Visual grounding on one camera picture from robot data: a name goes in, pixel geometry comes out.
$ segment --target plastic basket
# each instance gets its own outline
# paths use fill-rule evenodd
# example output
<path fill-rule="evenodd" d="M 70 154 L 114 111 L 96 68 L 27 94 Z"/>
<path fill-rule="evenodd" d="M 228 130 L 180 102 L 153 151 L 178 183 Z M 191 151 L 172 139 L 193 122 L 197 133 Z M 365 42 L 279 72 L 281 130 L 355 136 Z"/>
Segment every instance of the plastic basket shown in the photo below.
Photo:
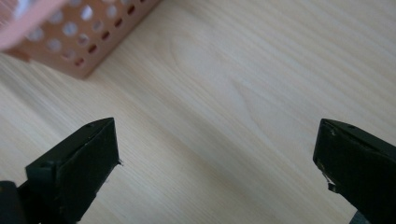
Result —
<path fill-rule="evenodd" d="M 160 0 L 0 0 L 0 51 L 83 78 Z"/>

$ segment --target pink basket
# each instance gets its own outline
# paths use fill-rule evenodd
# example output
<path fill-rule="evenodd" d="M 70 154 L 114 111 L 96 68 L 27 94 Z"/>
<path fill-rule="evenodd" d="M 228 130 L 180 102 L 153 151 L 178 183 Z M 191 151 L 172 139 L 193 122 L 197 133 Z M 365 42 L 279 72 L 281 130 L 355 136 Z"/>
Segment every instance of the pink basket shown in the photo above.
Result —
<path fill-rule="evenodd" d="M 160 0 L 0 0 L 0 50 L 87 76 Z"/>

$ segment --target basket hole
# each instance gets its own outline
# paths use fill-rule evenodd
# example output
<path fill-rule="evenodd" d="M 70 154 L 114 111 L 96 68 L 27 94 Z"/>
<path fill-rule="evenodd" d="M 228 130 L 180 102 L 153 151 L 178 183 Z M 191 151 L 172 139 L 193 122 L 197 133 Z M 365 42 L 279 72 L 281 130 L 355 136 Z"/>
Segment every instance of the basket hole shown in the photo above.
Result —
<path fill-rule="evenodd" d="M 93 25 L 92 25 L 92 29 L 93 29 L 95 32 L 101 31 L 101 30 L 103 29 L 103 22 L 102 22 L 102 21 L 96 21 L 96 22 L 94 22 Z"/>
<path fill-rule="evenodd" d="M 64 34 L 67 36 L 72 36 L 77 33 L 77 26 L 75 23 L 69 21 L 64 25 Z"/>
<path fill-rule="evenodd" d="M 95 53 L 97 50 L 98 50 L 98 47 L 97 47 L 96 45 L 91 45 L 91 46 L 88 48 L 88 52 L 89 52 L 90 54 Z"/>
<path fill-rule="evenodd" d="M 85 60 L 83 58 L 79 58 L 75 61 L 75 66 L 77 67 L 82 67 L 85 63 Z"/>
<path fill-rule="evenodd" d="M 52 52 L 61 50 L 62 43 L 58 39 L 51 39 L 47 42 L 47 49 Z"/>
<path fill-rule="evenodd" d="M 128 15 L 134 14 L 134 10 L 135 10 L 134 5 L 131 5 L 130 7 L 128 7 Z"/>
<path fill-rule="evenodd" d="M 77 39 L 77 43 L 80 46 L 86 46 L 90 42 L 90 38 L 87 35 L 79 35 Z"/>
<path fill-rule="evenodd" d="M 107 14 L 107 16 L 108 16 L 110 19 L 113 19 L 114 17 L 117 16 L 117 8 L 116 8 L 115 6 L 109 6 L 109 7 L 107 8 L 106 14 Z"/>
<path fill-rule="evenodd" d="M 33 30 L 26 38 L 32 42 L 38 42 L 44 38 L 44 31 L 41 28 Z"/>
<path fill-rule="evenodd" d="M 132 0 L 121 0 L 122 4 L 125 6 L 131 5 Z"/>
<path fill-rule="evenodd" d="M 61 55 L 61 57 L 67 61 L 74 59 L 75 56 L 76 56 L 76 53 L 72 49 L 69 49 L 69 50 L 63 52 Z"/>
<path fill-rule="evenodd" d="M 70 0 L 69 5 L 70 7 L 78 7 L 81 4 L 81 0 Z"/>
<path fill-rule="evenodd" d="M 51 24 L 59 24 L 64 19 L 64 14 L 62 11 L 57 11 L 49 18 L 49 23 Z"/>
<path fill-rule="evenodd" d="M 106 31 L 102 34 L 102 40 L 108 40 L 110 38 L 110 32 Z"/>
<path fill-rule="evenodd" d="M 81 10 L 81 14 L 80 14 L 81 18 L 84 21 L 88 21 L 92 18 L 93 16 L 93 10 L 90 6 L 85 6 L 82 10 Z"/>
<path fill-rule="evenodd" d="M 119 18 L 118 20 L 116 20 L 116 22 L 114 22 L 114 26 L 119 28 L 120 26 L 122 26 L 122 19 Z"/>

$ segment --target wood grain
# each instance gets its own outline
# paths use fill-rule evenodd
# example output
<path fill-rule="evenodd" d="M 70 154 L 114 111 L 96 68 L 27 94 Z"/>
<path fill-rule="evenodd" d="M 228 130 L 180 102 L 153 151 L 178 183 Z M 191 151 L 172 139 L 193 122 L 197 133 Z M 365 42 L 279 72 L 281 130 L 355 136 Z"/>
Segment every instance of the wood grain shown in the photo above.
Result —
<path fill-rule="evenodd" d="M 396 145 L 394 0 L 164 0 L 86 80 L 0 57 L 0 179 L 116 119 L 85 223 L 348 223 L 320 119 Z"/>

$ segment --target wooden table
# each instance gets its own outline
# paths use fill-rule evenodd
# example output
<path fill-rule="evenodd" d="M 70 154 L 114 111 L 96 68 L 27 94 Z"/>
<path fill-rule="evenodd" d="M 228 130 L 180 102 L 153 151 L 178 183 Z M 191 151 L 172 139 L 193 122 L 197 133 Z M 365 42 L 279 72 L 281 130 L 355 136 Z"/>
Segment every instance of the wooden table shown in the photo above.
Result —
<path fill-rule="evenodd" d="M 396 145 L 394 0 L 164 0 L 86 80 L 0 57 L 0 179 L 114 117 L 118 166 L 80 223 L 348 223 L 319 121 Z"/>

